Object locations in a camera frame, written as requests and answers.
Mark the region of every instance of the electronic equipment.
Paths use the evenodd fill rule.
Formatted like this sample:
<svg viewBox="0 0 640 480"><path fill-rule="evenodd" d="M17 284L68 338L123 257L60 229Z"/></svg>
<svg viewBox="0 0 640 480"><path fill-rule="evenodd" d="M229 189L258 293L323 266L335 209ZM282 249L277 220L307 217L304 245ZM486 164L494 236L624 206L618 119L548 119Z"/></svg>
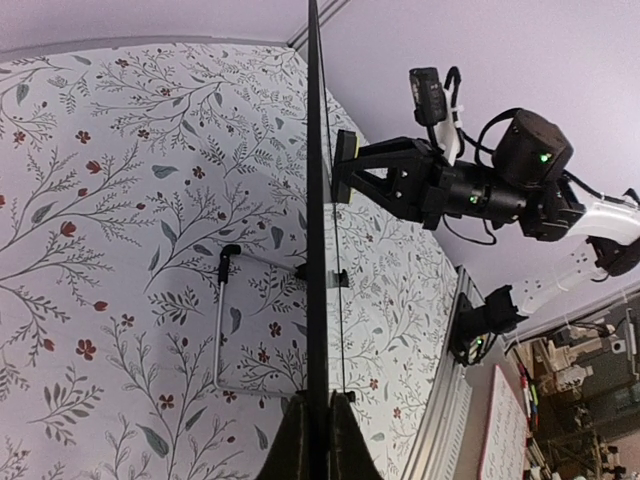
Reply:
<svg viewBox="0 0 640 480"><path fill-rule="evenodd" d="M435 68L411 70L410 82L415 119L427 128L429 140L399 137L358 149L355 134L340 131L332 171L334 202L347 203L354 188L397 218L428 230L441 220L448 227L447 216L475 217L493 241L467 240L482 245L497 242L489 223L496 230L517 222L524 236L544 242L587 237L553 268L498 288L482 307L460 301L450 347L461 363L480 361L484 355L474 345L481 343L488 351L497 335L514 330L556 295L586 280L622 275L638 264L638 195L633 189L626 191L626 199L603 195L568 172L573 147L557 125L514 108L493 118L475 141L460 123L456 67L444 85ZM485 147L487 131L506 120L511 123L498 146ZM475 148L473 163L458 160L465 141ZM481 161L481 152L491 155L491 166ZM374 169L386 169L386 176L369 171ZM489 333L491 342L484 337Z"/></svg>

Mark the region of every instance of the black corner joint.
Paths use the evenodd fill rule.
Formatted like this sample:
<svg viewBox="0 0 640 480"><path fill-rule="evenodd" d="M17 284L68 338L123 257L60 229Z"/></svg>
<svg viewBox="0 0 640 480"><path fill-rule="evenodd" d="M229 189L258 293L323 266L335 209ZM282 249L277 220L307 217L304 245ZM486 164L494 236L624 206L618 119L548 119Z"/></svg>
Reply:
<svg viewBox="0 0 640 480"><path fill-rule="evenodd" d="M231 256L240 255L242 248L234 243L225 245L220 252L220 265L218 265L218 285L229 282L229 267L231 266Z"/></svg>

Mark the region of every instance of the leaf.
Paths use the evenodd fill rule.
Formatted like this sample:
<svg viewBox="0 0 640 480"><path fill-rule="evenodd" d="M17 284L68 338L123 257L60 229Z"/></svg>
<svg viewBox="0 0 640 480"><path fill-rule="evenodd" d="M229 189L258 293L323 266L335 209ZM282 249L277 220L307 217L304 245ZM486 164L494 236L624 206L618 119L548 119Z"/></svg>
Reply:
<svg viewBox="0 0 640 480"><path fill-rule="evenodd" d="M300 210L298 210L298 223L300 224L300 228L303 230L307 229L307 219L304 218L304 215Z"/></svg>
<svg viewBox="0 0 640 480"><path fill-rule="evenodd" d="M88 58L81 57L80 55L71 55L76 61L82 63L83 65L91 65L91 60Z"/></svg>
<svg viewBox="0 0 640 480"><path fill-rule="evenodd" d="M256 433L258 434L258 443L260 445L260 450L266 450L267 448L269 448L269 439L267 438L267 435L258 428L257 425L254 425L255 429L256 429Z"/></svg>
<svg viewBox="0 0 640 480"><path fill-rule="evenodd" d="M147 443L151 449L156 452L160 458L166 457L169 453L169 445L167 442L151 428L138 423L136 423L136 426L144 432L144 436L147 438Z"/></svg>
<svg viewBox="0 0 640 480"><path fill-rule="evenodd" d="M231 324L231 334L233 335L240 328L240 323L242 323L242 312L237 308L231 307L231 319L233 323Z"/></svg>
<svg viewBox="0 0 640 480"><path fill-rule="evenodd" d="M282 410L282 414L287 413L287 409L289 408L289 399L287 397L280 397L280 410Z"/></svg>
<svg viewBox="0 0 640 480"><path fill-rule="evenodd" d="M51 392L49 391L49 387L44 387L44 399L47 402L47 407L51 407Z"/></svg>
<svg viewBox="0 0 640 480"><path fill-rule="evenodd" d="M178 237L176 236L173 229L164 220L160 222L160 225L162 226L162 233L164 233L164 236L169 239L169 241L171 242L171 246L175 247L176 242L178 241Z"/></svg>
<svg viewBox="0 0 640 480"><path fill-rule="evenodd" d="M209 250L207 247L205 247L204 245L200 245L199 243L196 243L193 246L193 249L199 253L200 255L206 255L207 257L211 257L213 256L213 253L211 253L211 250Z"/></svg>
<svg viewBox="0 0 640 480"><path fill-rule="evenodd" d="M163 166L163 165L154 165L151 167L151 170L153 170L153 174L156 176L156 178L160 178L160 179L167 178L172 173L175 173L178 171L176 167Z"/></svg>
<svg viewBox="0 0 640 480"><path fill-rule="evenodd" d="M298 331L303 334L305 337L307 336L307 326L306 325L301 325L299 323L293 322L293 324L296 326L296 328L298 329Z"/></svg>
<svg viewBox="0 0 640 480"><path fill-rule="evenodd" d="M60 384L56 383L53 387L53 402L57 405L60 398Z"/></svg>
<svg viewBox="0 0 640 480"><path fill-rule="evenodd" d="M18 88L16 88L16 101L18 102L18 105L22 103L22 100L27 98L27 95L29 95L29 85L26 83L18 85Z"/></svg>
<svg viewBox="0 0 640 480"><path fill-rule="evenodd" d="M271 238L273 238L273 248L278 250L282 245L282 238L284 237L284 231L276 226L271 227Z"/></svg>
<svg viewBox="0 0 640 480"><path fill-rule="evenodd" d="M207 407L202 407L200 410L198 410L196 413L194 413L193 416L189 420L187 420L187 423L184 424L184 428L187 430L187 432L189 430L191 430L191 427L193 427L198 420L200 420L200 417L202 416L202 413L206 409L207 409Z"/></svg>
<svg viewBox="0 0 640 480"><path fill-rule="evenodd" d="M151 263L149 264L149 271L152 272L158 266L158 260L160 260L160 247L156 250L156 253L151 257Z"/></svg>
<svg viewBox="0 0 640 480"><path fill-rule="evenodd" d="M85 412L84 410L77 409L77 408L71 410L71 413L73 413L78 418L87 418L89 416L89 414L87 412Z"/></svg>
<svg viewBox="0 0 640 480"><path fill-rule="evenodd" d="M51 207L53 207L55 203L56 202L51 202L50 204L40 207L33 212L33 215L31 215L31 223L40 223L44 220L44 217L47 216L47 213L49 213L49 210L51 210Z"/></svg>
<svg viewBox="0 0 640 480"><path fill-rule="evenodd" d="M191 126L191 124L190 124L189 122L187 122L186 120L183 120L183 121L182 121L182 126L184 127L184 129L185 129L187 132L189 132L189 133L191 133L191 134L193 134L193 135L196 135L196 131L195 131L195 130L194 130L194 128Z"/></svg>

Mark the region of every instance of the floral tablecloth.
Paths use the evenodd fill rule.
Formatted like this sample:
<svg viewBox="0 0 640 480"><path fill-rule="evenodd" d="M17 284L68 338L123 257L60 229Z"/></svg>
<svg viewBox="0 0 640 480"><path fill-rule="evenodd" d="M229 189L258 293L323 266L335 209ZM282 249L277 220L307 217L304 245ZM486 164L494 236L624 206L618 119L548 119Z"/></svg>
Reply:
<svg viewBox="0 0 640 480"><path fill-rule="evenodd" d="M232 264L306 251L306 65L286 48L147 45L0 64L0 478L255 476L306 381L305 286ZM329 98L330 123L355 129ZM455 275L430 234L339 209L344 360L386 478L428 399ZM220 342L225 385L213 387Z"/></svg>

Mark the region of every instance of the flower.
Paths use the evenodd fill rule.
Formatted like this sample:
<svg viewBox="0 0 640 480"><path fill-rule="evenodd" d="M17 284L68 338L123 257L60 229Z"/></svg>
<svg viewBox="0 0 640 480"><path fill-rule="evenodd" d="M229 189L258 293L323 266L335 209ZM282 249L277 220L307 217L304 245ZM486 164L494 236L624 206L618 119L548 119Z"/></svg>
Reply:
<svg viewBox="0 0 640 480"><path fill-rule="evenodd" d="M233 392L229 392L227 390L225 390L224 392L222 392L222 395L227 399L227 403L231 403L233 402L236 398L238 398L236 396L235 393Z"/></svg>
<svg viewBox="0 0 640 480"><path fill-rule="evenodd" d="M173 395L160 395L160 408L166 410L167 408L175 407L173 403Z"/></svg>
<svg viewBox="0 0 640 480"><path fill-rule="evenodd" d="M136 317L134 317L133 315L127 315L126 313L124 313L122 315L122 322L120 322L120 325L122 325L123 327L133 327L133 321L136 319Z"/></svg>
<svg viewBox="0 0 640 480"><path fill-rule="evenodd" d="M202 170L202 167L193 167L193 176L198 180L202 179L202 177L204 177L204 171Z"/></svg>
<svg viewBox="0 0 640 480"><path fill-rule="evenodd" d="M258 352L258 360L261 361L262 363L268 363L269 358L271 357L267 355L267 349L261 348L260 351Z"/></svg>
<svg viewBox="0 0 640 480"><path fill-rule="evenodd" d="M76 138L80 140L80 143L82 143L83 145L86 145L87 142L91 140L89 132L85 132L84 130L78 130L78 133L76 133Z"/></svg>
<svg viewBox="0 0 640 480"><path fill-rule="evenodd" d="M14 132L13 134L13 143L16 144L16 148L22 145L26 139L27 139L27 136L25 135L24 132L21 132L20 130L18 130L17 132Z"/></svg>
<svg viewBox="0 0 640 480"><path fill-rule="evenodd" d="M67 238L73 237L75 231L76 226L72 222L62 222L60 225L60 234Z"/></svg>
<svg viewBox="0 0 640 480"><path fill-rule="evenodd" d="M96 312L104 312L109 304L107 302L96 302L93 304L93 308Z"/></svg>
<svg viewBox="0 0 640 480"><path fill-rule="evenodd" d="M93 360L93 356L95 355L97 348L93 345L91 340L78 340L78 347L76 348L76 353L78 355L82 355L85 360Z"/></svg>
<svg viewBox="0 0 640 480"><path fill-rule="evenodd" d="M90 162L88 162L85 165L85 167L87 168L87 170L89 170L89 173L91 175L95 175L100 170L102 170L102 167L100 166L100 164L98 162L96 162L95 160L91 160Z"/></svg>
<svg viewBox="0 0 640 480"><path fill-rule="evenodd" d="M282 334L282 326L278 322L270 323L269 329L271 330L271 336L273 338L279 337Z"/></svg>

